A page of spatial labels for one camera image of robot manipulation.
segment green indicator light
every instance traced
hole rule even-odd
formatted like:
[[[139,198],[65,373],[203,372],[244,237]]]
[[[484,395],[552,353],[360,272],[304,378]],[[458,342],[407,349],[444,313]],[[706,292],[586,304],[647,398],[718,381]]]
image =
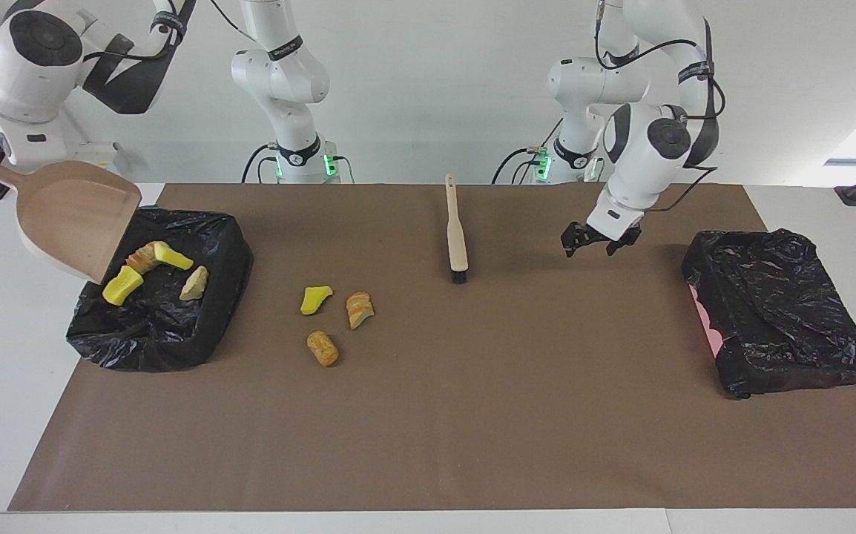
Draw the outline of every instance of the green indicator light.
[[[550,155],[544,156],[543,161],[537,168],[537,179],[545,180],[550,176],[550,166],[553,164],[553,157]]]
[[[336,169],[336,162],[333,160],[332,156],[323,156],[323,159],[326,160],[327,175],[336,176],[336,173],[339,171]]]

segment brown tabletop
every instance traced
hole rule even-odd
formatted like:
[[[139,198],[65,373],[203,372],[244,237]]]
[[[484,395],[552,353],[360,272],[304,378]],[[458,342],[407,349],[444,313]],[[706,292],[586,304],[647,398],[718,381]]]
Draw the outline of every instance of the brown tabletop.
[[[161,206],[241,223],[236,317],[190,372],[79,363],[10,509],[856,507],[855,386],[734,401],[717,382],[679,264],[699,230],[764,229],[743,189],[567,260],[598,192],[459,188],[455,286],[441,185],[168,185]],[[315,317],[309,285],[336,291]],[[354,291],[377,315],[351,332]]]

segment black cable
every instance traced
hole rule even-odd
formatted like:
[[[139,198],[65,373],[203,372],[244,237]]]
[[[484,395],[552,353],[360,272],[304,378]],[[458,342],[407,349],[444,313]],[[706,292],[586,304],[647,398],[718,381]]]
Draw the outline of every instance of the black cable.
[[[174,0],[168,0],[168,4],[169,4],[169,6],[171,6],[171,14],[177,15],[177,7],[174,6]],[[168,41],[171,40],[171,35],[173,35],[173,34],[174,34],[174,29],[171,28],[171,32],[168,34]],[[162,57],[168,55],[168,52],[170,52],[170,51],[171,51],[171,44],[170,43],[165,43],[164,47],[161,47],[161,51],[157,52],[157,54],[154,54],[153,56],[136,56],[136,55],[132,55],[132,54],[122,54],[119,52],[110,52],[108,50],[101,50],[98,52],[92,52],[90,54],[85,54],[85,57],[82,58],[82,63],[85,63],[86,61],[89,61],[89,60],[93,60],[96,57],[102,57],[102,56],[115,56],[115,57],[119,57],[122,59],[133,59],[134,61],[154,61],[154,60],[161,59]]]
[[[256,156],[259,156],[260,152],[263,152],[264,150],[266,150],[268,148],[269,148],[269,145],[260,145],[260,147],[258,149],[253,151],[253,154],[251,155],[251,159],[248,159],[247,166],[244,167],[244,176],[242,176],[242,178],[240,179],[240,183],[247,183],[247,175],[249,174],[249,169],[251,168],[251,165],[253,165],[253,159],[256,159]]]
[[[334,162],[346,162],[346,165],[349,166],[349,179],[352,180],[352,183],[356,182],[356,173],[352,172],[352,162],[349,161],[346,156],[336,156],[333,158]]]
[[[722,90],[722,85],[719,85],[719,82],[715,79],[715,76],[708,75],[709,85],[715,88],[715,91],[722,97],[722,107],[714,115],[690,115],[687,117],[689,121],[708,121],[709,119],[717,119],[724,113],[725,105],[727,104],[727,100],[725,100],[724,91]]]
[[[517,165],[517,169],[514,169],[513,178],[510,179],[510,185],[514,185],[517,183],[517,174],[520,172],[521,167],[527,167],[527,171],[530,170],[530,167],[536,165],[536,162],[521,162],[520,165]],[[524,178],[527,178],[527,172],[524,172]]]
[[[265,162],[276,162],[276,158],[270,156],[269,158],[260,159],[260,161],[256,165],[256,180],[259,183],[263,183],[263,165]]]
[[[592,168],[592,170],[590,171],[590,178],[592,179],[593,175],[595,174],[595,175],[596,175],[596,181],[597,181],[597,182],[601,182],[601,181],[602,181],[602,179],[603,179],[603,173],[605,172],[605,159],[603,159],[603,158],[598,158],[598,159],[597,159],[597,162],[603,162],[603,166],[602,166],[602,167],[600,167],[600,172],[599,172],[599,173],[596,173],[596,163],[594,163],[594,164],[593,164],[593,168]]]
[[[695,41],[689,41],[688,39],[673,39],[672,41],[666,41],[662,44],[656,44],[655,47],[649,48],[649,50],[646,50],[645,52],[642,52],[641,54],[636,55],[635,57],[629,58],[627,61],[624,61],[624,63],[621,63],[620,65],[607,65],[603,61],[603,58],[600,57],[599,25],[596,26],[596,36],[593,38],[593,44],[593,48],[596,52],[596,61],[600,62],[600,67],[605,68],[605,70],[620,70],[620,68],[625,67],[625,65],[631,65],[648,56],[649,54],[652,54],[652,52],[656,50],[662,50],[665,47],[671,47],[671,45],[690,45],[690,47],[699,47],[699,44]]]
[[[699,176],[699,179],[696,179],[695,182],[692,182],[692,185],[689,185],[688,189],[685,189],[685,193],[682,193],[682,195],[679,196],[679,199],[677,199],[676,202],[672,202],[672,206],[669,206],[668,208],[651,209],[651,210],[648,210],[648,213],[665,213],[668,211],[672,211],[672,209],[675,208],[675,206],[679,205],[680,202],[685,200],[685,197],[688,196],[688,194],[692,192],[692,189],[695,189],[696,185],[699,185],[700,183],[702,183],[702,180],[704,180],[708,175],[719,170],[717,167],[698,167],[698,166],[695,166],[695,167],[686,167],[686,168],[697,169],[699,171],[705,171],[705,173],[702,174],[702,176]]]
[[[656,50],[662,50],[665,47],[671,47],[671,45],[690,45],[690,47],[695,47],[695,48],[699,47],[699,44],[696,43],[695,41],[690,41],[688,39],[673,39],[671,41],[666,41],[665,43],[662,43],[662,44],[656,44],[655,47],[649,48],[649,50],[646,50],[645,52],[642,52],[641,54],[638,54],[635,57],[629,58],[627,61],[625,61],[624,63],[621,63],[620,65],[607,65],[603,61],[603,58],[600,56],[600,27],[601,26],[602,26],[602,23],[600,21],[596,21],[596,34],[593,37],[593,51],[596,54],[596,61],[598,61],[600,64],[600,67],[605,68],[605,70],[618,70],[619,68],[625,67],[625,65],[631,65],[631,64],[641,60],[642,58],[648,56],[649,54],[652,54],[652,52],[654,52]],[[692,115],[692,116],[688,117],[689,121],[708,121],[709,119],[716,119],[717,117],[719,117],[719,115],[722,115],[722,113],[724,113],[725,104],[727,101],[725,100],[724,91],[722,91],[722,85],[719,85],[719,82],[717,82],[715,80],[715,76],[713,74],[708,75],[708,84],[709,84],[709,89],[715,88],[717,93],[720,96],[722,96],[722,108],[720,108],[719,111],[717,111],[714,115]]]
[[[563,124],[563,117],[561,117],[560,120],[556,122],[556,125],[553,126],[553,130],[550,131],[549,134],[547,134],[547,138],[544,139],[544,141],[540,143],[540,148],[544,148],[545,146],[547,146],[547,143],[550,142],[550,138],[553,138],[553,135],[556,134],[556,131],[558,129],[560,129],[561,124]],[[536,163],[536,162],[537,162],[537,156],[533,156],[533,158],[530,158],[530,161],[529,161],[530,165],[533,165],[533,163]],[[527,168],[524,169],[524,176],[520,177],[520,185],[524,184],[525,180],[527,179],[527,172],[529,172],[529,171],[530,171],[530,166],[527,166]]]
[[[504,167],[507,166],[507,163],[510,162],[511,159],[516,158],[516,156],[519,156],[524,152],[527,152],[526,148],[519,148],[514,150],[514,152],[510,152],[510,155],[507,156],[507,158],[504,158],[503,162],[500,162],[500,166],[497,167],[497,172],[493,173],[493,179],[490,180],[490,185],[495,185],[497,183],[497,177],[500,176],[500,171],[504,170]]]
[[[171,51],[171,44],[165,44],[164,48],[161,48],[160,52],[154,54],[153,56],[136,56],[132,54],[120,54],[119,52],[110,52],[108,50],[102,50],[99,52],[92,52],[90,54],[85,54],[85,57],[82,58],[82,63],[85,63],[88,60],[95,59],[100,56],[115,56],[122,59],[133,59],[136,61],[154,61],[161,59],[162,57],[168,55],[168,52]]]
[[[211,0],[211,4],[213,4],[213,5],[214,5],[214,7],[216,7],[216,8],[217,8],[217,12],[218,12],[218,13],[220,13],[220,16],[224,17],[224,20],[226,20],[226,21],[227,21],[227,24],[230,24],[230,25],[231,25],[231,27],[233,27],[233,28],[234,28],[234,30],[237,30],[237,31],[238,31],[238,33],[240,33],[240,34],[241,34],[241,35],[243,35],[244,37],[246,37],[246,38],[248,38],[249,40],[251,40],[251,41],[253,41],[254,43],[256,43],[256,39],[254,39],[254,38],[250,37],[250,36],[249,36],[249,34],[248,34],[248,33],[246,33],[244,30],[241,30],[241,29],[240,29],[240,27],[239,27],[239,26],[237,26],[237,24],[234,24],[234,21],[232,21],[232,20],[231,20],[231,17],[228,17],[228,16],[227,16],[227,13],[224,13],[224,10],[221,10],[221,9],[220,9],[220,6],[218,5],[217,0]]]

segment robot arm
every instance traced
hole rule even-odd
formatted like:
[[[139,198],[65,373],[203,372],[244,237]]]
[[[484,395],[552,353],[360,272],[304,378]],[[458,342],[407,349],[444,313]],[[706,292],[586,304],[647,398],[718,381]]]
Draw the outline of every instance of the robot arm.
[[[329,74],[296,30],[290,0],[241,0],[247,31],[261,50],[241,50],[231,74],[266,112],[277,137],[282,182],[338,180],[335,146],[316,131],[307,104],[329,94]]]
[[[675,180],[679,169],[696,167],[707,159],[719,138],[710,28],[690,0],[622,0],[621,6],[599,1],[595,65],[604,71],[628,71],[635,68],[631,63],[639,58],[638,50],[622,56],[604,44],[607,51],[600,54],[599,30],[610,14],[616,17],[615,33],[621,34],[622,23],[625,23],[642,40],[658,43],[653,50],[664,50],[672,58],[679,68],[682,105],[633,102],[612,115],[605,126],[603,140],[616,172],[601,192],[587,223],[571,223],[561,236],[568,256],[573,256],[579,247],[601,241],[609,243],[609,254],[634,244],[641,233],[639,222],[659,199],[659,194]],[[607,65],[607,61],[612,61],[612,65]],[[564,109],[570,115],[568,103],[564,104]],[[563,148],[563,142],[562,137],[557,139],[554,150]],[[594,151],[596,145],[589,149]],[[553,168],[567,170],[567,166],[560,163]]]
[[[615,65],[638,53],[639,40],[629,30],[622,0],[613,1],[603,16],[604,33],[597,50]],[[597,104],[638,102],[649,88],[649,72],[641,65],[621,70],[603,68],[594,57],[564,59],[550,70],[550,93],[563,106],[563,126],[547,156],[553,161],[550,173],[534,178],[534,185],[583,182],[585,169],[599,147],[605,119],[593,111]]]
[[[146,112],[194,3],[154,0],[151,33],[136,47],[74,0],[18,0],[0,26],[0,158],[22,167],[68,159],[58,115],[75,87],[117,113]]]

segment bread piece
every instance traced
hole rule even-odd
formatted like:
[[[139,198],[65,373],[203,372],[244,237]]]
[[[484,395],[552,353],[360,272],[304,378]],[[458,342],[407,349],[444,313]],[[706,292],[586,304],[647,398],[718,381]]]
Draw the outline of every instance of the bread piece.
[[[201,297],[204,297],[204,290],[207,288],[208,276],[210,276],[210,273],[207,272],[207,267],[201,265],[195,269],[194,273],[191,273],[191,276],[188,277],[188,281],[184,283],[184,288],[181,289],[180,299],[187,301],[199,300]]]
[[[309,347],[316,356],[316,361],[323,367],[331,367],[339,359],[339,349],[336,349],[336,345],[325,332],[312,332],[306,338],[306,347]]]
[[[349,312],[349,328],[355,330],[363,324],[367,318],[375,314],[375,309],[372,308],[372,298],[367,293],[353,294],[346,301],[346,310]]]
[[[161,264],[161,262],[154,257],[154,243],[157,243],[157,241],[151,241],[137,249],[128,257],[128,260],[125,261],[129,267],[134,271],[137,271],[137,274],[142,274],[142,276],[144,276],[144,274],[149,273],[154,269],[154,267]]]

